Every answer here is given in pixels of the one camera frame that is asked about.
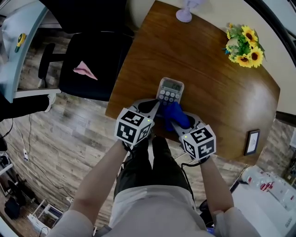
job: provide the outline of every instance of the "blue glove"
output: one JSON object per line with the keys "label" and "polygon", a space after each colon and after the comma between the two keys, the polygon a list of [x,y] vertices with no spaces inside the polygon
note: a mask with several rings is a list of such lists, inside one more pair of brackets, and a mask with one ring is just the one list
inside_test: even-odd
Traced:
{"label": "blue glove", "polygon": [[183,128],[189,128],[190,122],[186,114],[183,113],[180,104],[173,102],[171,105],[166,106],[163,110],[163,117],[166,121],[166,130],[173,131],[171,121],[174,120]]}

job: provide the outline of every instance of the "power outlet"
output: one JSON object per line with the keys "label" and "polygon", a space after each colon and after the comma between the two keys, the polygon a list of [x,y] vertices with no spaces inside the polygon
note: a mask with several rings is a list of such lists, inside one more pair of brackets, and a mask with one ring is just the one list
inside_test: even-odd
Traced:
{"label": "power outlet", "polygon": [[24,159],[26,161],[29,161],[29,156],[28,156],[28,152],[26,151],[26,149],[24,149]]}

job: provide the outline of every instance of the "sunflower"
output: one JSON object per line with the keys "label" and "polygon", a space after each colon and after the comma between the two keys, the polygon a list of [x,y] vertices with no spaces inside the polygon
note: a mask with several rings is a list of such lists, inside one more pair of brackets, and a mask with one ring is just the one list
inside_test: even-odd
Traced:
{"label": "sunflower", "polygon": [[246,38],[251,46],[255,47],[258,41],[258,37],[255,35],[255,31],[252,30],[249,26],[242,26],[241,28],[243,30],[242,35]]}
{"label": "sunflower", "polygon": [[262,64],[263,61],[263,51],[258,48],[258,46],[256,46],[248,54],[248,57],[252,59],[254,67],[258,67]]}
{"label": "sunflower", "polygon": [[228,39],[231,39],[230,32],[227,31],[226,33],[227,33],[227,38],[228,38]]}
{"label": "sunflower", "polygon": [[243,54],[243,56],[236,56],[235,60],[240,64],[242,67],[250,68],[253,66],[253,62],[251,58],[249,58],[246,54]]}
{"label": "sunflower", "polygon": [[231,53],[231,49],[228,44],[226,45],[226,50]]}
{"label": "sunflower", "polygon": [[228,58],[231,62],[237,62],[235,56],[229,55]]}

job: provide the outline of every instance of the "wooden desk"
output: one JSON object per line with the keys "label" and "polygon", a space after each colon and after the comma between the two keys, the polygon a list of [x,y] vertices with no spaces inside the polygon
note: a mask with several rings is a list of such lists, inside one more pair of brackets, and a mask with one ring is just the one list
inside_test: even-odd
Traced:
{"label": "wooden desk", "polygon": [[[117,118],[134,101],[155,98],[167,76],[185,84],[184,111],[197,114],[217,137],[217,154],[254,165],[276,113],[280,89],[261,66],[243,68],[222,48],[226,34],[193,16],[179,22],[178,8],[156,1],[139,30],[113,89],[106,115]],[[244,156],[247,132],[260,129],[257,152]],[[176,140],[156,121],[155,133]]]}

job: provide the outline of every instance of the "laminate flooring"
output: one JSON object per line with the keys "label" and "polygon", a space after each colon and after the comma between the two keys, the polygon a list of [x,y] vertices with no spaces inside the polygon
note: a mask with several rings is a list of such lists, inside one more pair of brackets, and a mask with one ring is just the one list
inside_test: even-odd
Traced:
{"label": "laminate flooring", "polygon": [[[62,31],[39,29],[25,59],[19,87],[36,88],[39,82],[38,68],[46,44],[55,43],[55,53],[65,53],[71,36]],[[58,85],[61,67],[62,62],[50,64],[46,79],[50,87]],[[74,196],[83,177],[114,144],[115,120],[105,116],[106,107],[107,102],[61,93],[48,113],[37,112],[30,116],[30,142],[29,115],[15,119],[23,135],[25,147],[30,151],[29,161],[23,159],[24,145],[15,125],[6,137],[9,143],[8,154],[15,171],[27,180],[27,185],[36,193],[39,200],[46,199],[57,208],[66,210],[66,196]],[[0,123],[2,134],[10,128],[11,122],[10,119],[6,119]],[[266,169],[282,172],[291,158],[292,151],[288,140],[292,131],[290,126],[275,121],[271,137],[266,144],[267,148],[262,152],[258,164],[263,164]],[[192,162],[178,143],[168,143],[178,164]],[[224,180],[231,186],[245,164],[227,161],[217,156],[213,158]],[[186,167],[185,170],[198,206],[205,200],[200,168]],[[98,215],[97,227],[109,223],[113,190],[114,187]]]}

